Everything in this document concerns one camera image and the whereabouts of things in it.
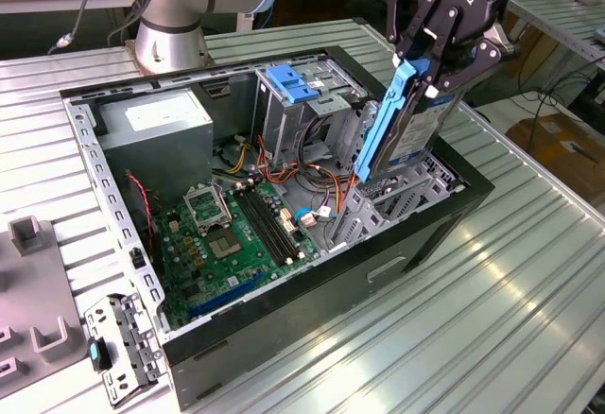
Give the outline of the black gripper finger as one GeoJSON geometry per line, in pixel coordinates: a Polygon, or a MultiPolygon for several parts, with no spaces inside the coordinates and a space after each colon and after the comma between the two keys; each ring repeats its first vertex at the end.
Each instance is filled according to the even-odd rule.
{"type": "Polygon", "coordinates": [[[502,59],[502,40],[495,36],[493,4],[425,4],[423,33],[431,40],[423,75],[423,95],[452,93],[491,71],[502,59]]]}
{"type": "Polygon", "coordinates": [[[431,67],[440,64],[440,0],[387,0],[388,43],[394,47],[396,63],[427,58],[431,67]]]}

